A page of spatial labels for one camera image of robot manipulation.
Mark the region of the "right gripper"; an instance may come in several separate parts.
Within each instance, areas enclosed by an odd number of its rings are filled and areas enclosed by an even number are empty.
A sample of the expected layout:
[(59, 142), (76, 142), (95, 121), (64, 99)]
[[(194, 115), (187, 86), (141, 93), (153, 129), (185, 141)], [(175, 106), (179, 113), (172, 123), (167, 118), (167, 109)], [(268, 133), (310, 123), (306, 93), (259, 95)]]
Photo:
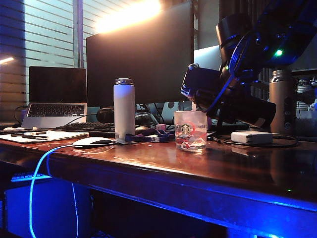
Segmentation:
[(219, 72), (199, 67), (197, 63), (190, 64), (180, 92), (195, 103), (212, 103), (218, 94), (218, 104), (254, 102), (249, 84), (233, 77), (227, 66), (222, 66)]

